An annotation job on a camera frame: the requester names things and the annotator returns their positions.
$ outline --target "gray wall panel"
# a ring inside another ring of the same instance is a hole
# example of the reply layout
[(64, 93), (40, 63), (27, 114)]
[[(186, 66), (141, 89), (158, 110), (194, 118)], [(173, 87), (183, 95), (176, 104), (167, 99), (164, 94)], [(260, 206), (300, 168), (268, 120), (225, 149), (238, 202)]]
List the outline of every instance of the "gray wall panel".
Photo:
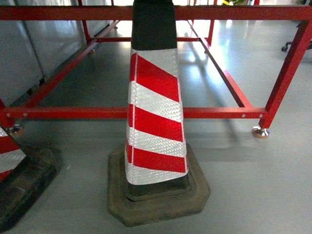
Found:
[(42, 78), (21, 21), (0, 21), (0, 98), (6, 106)]
[[(19, 0), (19, 5), (76, 5), (75, 0)], [(27, 21), (43, 74), (50, 76), (85, 42), (78, 21)]]

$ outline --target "red stripe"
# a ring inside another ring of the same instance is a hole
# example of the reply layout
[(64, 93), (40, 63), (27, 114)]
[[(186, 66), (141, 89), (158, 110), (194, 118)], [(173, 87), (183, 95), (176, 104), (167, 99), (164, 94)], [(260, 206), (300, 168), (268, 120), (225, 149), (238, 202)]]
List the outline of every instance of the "red stripe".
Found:
[(134, 106), (132, 104), (129, 104), (129, 106), (128, 106), (128, 125), (129, 125), (129, 127), (133, 127), (133, 109), (134, 109)]
[(154, 136), (183, 142), (182, 124), (135, 107), (134, 128)]
[(0, 154), (20, 149), (9, 136), (0, 137), (0, 146)]
[(177, 78), (138, 56), (136, 82), (154, 92), (179, 102)]
[(136, 76), (136, 63), (137, 63), (137, 54), (132, 54), (130, 60), (130, 81), (135, 80)]
[(0, 173), (0, 182), (3, 181), (11, 172), (12, 170)]
[(136, 148), (134, 153), (134, 165), (137, 167), (169, 172), (185, 172), (183, 157), (162, 155)]
[(126, 139), (126, 152), (128, 156), (128, 162), (132, 163), (132, 145), (129, 145), (128, 139)]

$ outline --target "reflective stripe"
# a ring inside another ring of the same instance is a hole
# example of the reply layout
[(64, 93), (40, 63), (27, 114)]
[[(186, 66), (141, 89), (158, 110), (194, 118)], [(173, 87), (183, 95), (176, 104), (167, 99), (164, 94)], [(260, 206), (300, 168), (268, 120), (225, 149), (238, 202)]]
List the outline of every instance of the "reflective stripe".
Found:
[(0, 138), (0, 146), (0, 154), (19, 149), (19, 146), (9, 136)]
[(161, 170), (152, 170), (142, 167), (137, 167), (131, 163), (126, 163), (127, 180), (131, 184), (144, 185), (160, 183), (171, 179), (185, 176), (187, 172), (169, 172)]
[(26, 155), (22, 150), (0, 154), (0, 173), (16, 168), (25, 157)]
[(131, 81), (129, 84), (129, 104), (133, 104), (155, 115), (182, 122), (182, 104), (166, 98), (144, 86)]
[(127, 139), (134, 148), (162, 155), (185, 157), (186, 143), (154, 136), (127, 126)]
[(127, 179), (143, 185), (182, 177), (187, 174), (188, 163), (177, 49), (132, 52)]
[(7, 137), (8, 134), (2, 129), (0, 128), (0, 137)]
[(135, 53), (156, 67), (160, 67), (163, 71), (169, 73), (170, 75), (177, 78), (179, 77), (180, 74), (177, 49), (144, 51), (137, 51), (132, 49), (132, 54)]

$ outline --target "chair wheel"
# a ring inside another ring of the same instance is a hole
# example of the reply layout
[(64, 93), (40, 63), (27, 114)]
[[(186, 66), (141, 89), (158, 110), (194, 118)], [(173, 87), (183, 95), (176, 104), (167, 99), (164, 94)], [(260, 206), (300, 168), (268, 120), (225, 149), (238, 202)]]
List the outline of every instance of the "chair wheel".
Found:
[(287, 50), (288, 50), (288, 46), (283, 46), (283, 47), (281, 48), (281, 51), (282, 51), (282, 52), (287, 52)]

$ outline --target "white reflective stripe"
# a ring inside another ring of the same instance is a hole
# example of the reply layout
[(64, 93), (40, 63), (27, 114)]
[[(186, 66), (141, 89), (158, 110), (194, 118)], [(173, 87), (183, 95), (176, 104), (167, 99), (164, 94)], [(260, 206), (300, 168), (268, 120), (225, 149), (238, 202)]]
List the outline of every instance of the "white reflective stripe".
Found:
[(147, 112), (182, 122), (182, 103), (164, 97), (144, 86), (131, 81), (129, 84), (129, 104), (133, 104)]
[(185, 142), (154, 136), (131, 128), (129, 125), (127, 125), (127, 139), (129, 145), (136, 149), (176, 157), (186, 156)]
[(159, 182), (177, 179), (185, 176), (187, 172), (168, 172), (160, 170), (151, 170), (142, 167), (137, 167), (128, 163), (128, 170), (126, 170), (127, 180), (134, 185), (154, 184)]
[(126, 175), (129, 173), (129, 162), (128, 162), (128, 154), (127, 154), (127, 149), (125, 147), (125, 171)]
[(136, 51), (139, 56), (148, 60), (174, 77), (179, 77), (177, 49)]
[(2, 129), (0, 128), (0, 137), (7, 137), (8, 134)]
[(135, 54), (135, 53), (137, 53), (137, 50), (135, 50), (135, 49), (133, 49), (133, 48), (131, 47), (131, 55), (133, 55), (133, 54)]
[(0, 173), (16, 168), (25, 157), (26, 155), (22, 150), (0, 154)]

